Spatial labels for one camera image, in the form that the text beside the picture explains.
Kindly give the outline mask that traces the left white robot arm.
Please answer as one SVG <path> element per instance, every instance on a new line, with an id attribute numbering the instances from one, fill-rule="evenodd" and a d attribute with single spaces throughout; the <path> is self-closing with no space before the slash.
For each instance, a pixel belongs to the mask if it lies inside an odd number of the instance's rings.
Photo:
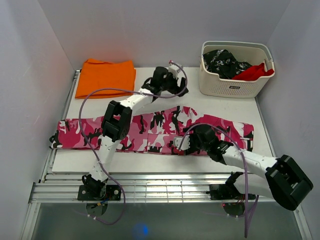
<path id="1" fill-rule="evenodd" d="M 148 78 L 138 91 L 131 91 L 131 96 L 121 101 L 110 101 L 104 114 L 101 128 L 101 143 L 94 151 L 97 163 L 87 175 L 82 176 L 86 191 L 100 200 L 106 195 L 106 182 L 110 179 L 107 169 L 113 160 L 116 148 L 129 133 L 133 115 L 156 99 L 182 97 L 188 93 L 188 78 L 179 78 L 184 68 L 170 61 L 169 67 L 156 67 L 153 76 Z"/>

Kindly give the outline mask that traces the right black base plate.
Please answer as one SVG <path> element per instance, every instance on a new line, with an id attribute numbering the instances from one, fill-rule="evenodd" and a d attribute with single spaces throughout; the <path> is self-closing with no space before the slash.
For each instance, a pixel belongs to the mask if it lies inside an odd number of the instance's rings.
<path id="1" fill-rule="evenodd" d="M 210 195 L 211 200 L 245 200 L 244 193 L 226 184 L 210 184 L 205 193 Z"/>

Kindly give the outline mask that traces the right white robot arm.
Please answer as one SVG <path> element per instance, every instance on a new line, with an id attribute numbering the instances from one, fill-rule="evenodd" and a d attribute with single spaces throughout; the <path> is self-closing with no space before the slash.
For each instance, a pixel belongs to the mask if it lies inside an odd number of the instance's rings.
<path id="1" fill-rule="evenodd" d="M 215 162 L 242 168 L 243 174 L 236 172 L 225 183 L 230 198 L 237 199 L 252 190 L 253 194 L 272 198 L 283 208 L 294 211 L 313 189 L 313 183 L 292 157 L 267 157 L 241 149 L 232 139 L 219 140 L 216 130 L 204 123 L 185 128 L 189 147 L 184 153 L 205 151 Z"/>

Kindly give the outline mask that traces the black white patterned trousers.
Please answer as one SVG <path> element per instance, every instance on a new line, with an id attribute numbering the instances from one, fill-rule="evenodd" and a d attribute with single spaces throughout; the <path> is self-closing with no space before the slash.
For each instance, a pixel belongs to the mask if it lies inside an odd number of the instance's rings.
<path id="1" fill-rule="evenodd" d="M 210 73 L 218 74 L 221 79 L 231 80 L 233 77 L 252 67 L 246 61 L 238 61 L 226 49 L 212 50 L 202 56 L 205 69 Z"/>

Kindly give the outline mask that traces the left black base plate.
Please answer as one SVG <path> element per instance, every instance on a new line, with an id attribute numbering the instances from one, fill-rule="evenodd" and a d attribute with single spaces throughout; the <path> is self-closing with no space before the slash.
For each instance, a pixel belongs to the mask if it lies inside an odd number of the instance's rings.
<path id="1" fill-rule="evenodd" d="M 118 185 L 105 185 L 98 195 L 94 195 L 85 185 L 78 189 L 78 201 L 119 201 L 121 199 L 121 189 Z"/>

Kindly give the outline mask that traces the cream plastic laundry basket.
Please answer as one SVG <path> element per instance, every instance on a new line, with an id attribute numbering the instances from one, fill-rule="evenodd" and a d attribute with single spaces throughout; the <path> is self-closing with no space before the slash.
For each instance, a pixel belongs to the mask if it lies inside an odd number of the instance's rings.
<path id="1" fill-rule="evenodd" d="M 275 69 L 270 50 L 261 43 L 206 41 L 202 45 L 201 54 L 204 55 L 215 50 L 228 50 L 236 60 L 248 62 L 254 66 L 263 63 L 265 71 Z M 274 73 L 271 73 L 254 81 L 220 78 L 219 74 L 206 69 L 205 59 L 201 56 L 198 82 L 200 92 L 204 95 L 226 98 L 254 98 L 274 75 Z"/>

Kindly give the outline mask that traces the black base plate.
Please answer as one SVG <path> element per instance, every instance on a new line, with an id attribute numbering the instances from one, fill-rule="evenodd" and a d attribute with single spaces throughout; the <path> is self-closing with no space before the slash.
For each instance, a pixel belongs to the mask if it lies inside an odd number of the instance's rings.
<path id="1" fill-rule="evenodd" d="M 78 189 L 78 201 L 119 201 L 121 199 L 121 189 L 118 185 L 105 185 L 98 195 L 94 195 L 85 185 Z"/>
<path id="2" fill-rule="evenodd" d="M 245 200 L 244 193 L 226 184 L 210 184 L 205 193 L 210 195 L 211 200 Z"/>

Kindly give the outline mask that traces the pink camouflage trousers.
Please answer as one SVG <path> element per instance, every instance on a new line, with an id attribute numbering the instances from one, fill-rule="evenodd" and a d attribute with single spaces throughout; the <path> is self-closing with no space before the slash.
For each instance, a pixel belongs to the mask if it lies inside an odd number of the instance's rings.
<path id="1" fill-rule="evenodd" d="M 58 122 L 55 134 L 49 138 L 51 149 L 86 150 L 101 145 L 103 117 L 66 118 Z M 194 124 L 211 124 L 219 129 L 216 136 L 227 142 L 234 140 L 240 148 L 253 149 L 254 126 L 217 116 L 199 113 L 188 106 L 144 113 L 133 117 L 128 135 L 117 146 L 117 152 L 178 154 L 174 138 L 183 136 L 183 129 Z"/>

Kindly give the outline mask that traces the folded orange trousers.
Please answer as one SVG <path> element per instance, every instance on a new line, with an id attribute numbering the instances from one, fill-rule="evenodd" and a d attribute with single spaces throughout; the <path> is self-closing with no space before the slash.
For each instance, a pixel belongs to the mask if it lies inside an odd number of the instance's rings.
<path id="1" fill-rule="evenodd" d="M 75 92 L 76 99 L 84 99 L 93 91 L 91 99 L 117 98 L 131 95 L 135 89 L 136 69 L 131 60 L 111 63 L 87 59 L 81 69 Z"/>

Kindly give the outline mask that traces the red trousers in basket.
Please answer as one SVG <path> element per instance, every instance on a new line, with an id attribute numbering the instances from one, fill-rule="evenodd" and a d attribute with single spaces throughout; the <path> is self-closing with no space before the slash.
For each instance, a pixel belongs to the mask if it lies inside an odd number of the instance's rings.
<path id="1" fill-rule="evenodd" d="M 265 64 L 261 63 L 259 65 L 253 65 L 249 67 L 247 70 L 241 72 L 240 74 L 234 76 L 232 80 L 240 80 L 240 81 L 256 81 L 260 77 L 267 77 L 274 74 L 275 71 L 273 69 L 265 70 Z"/>

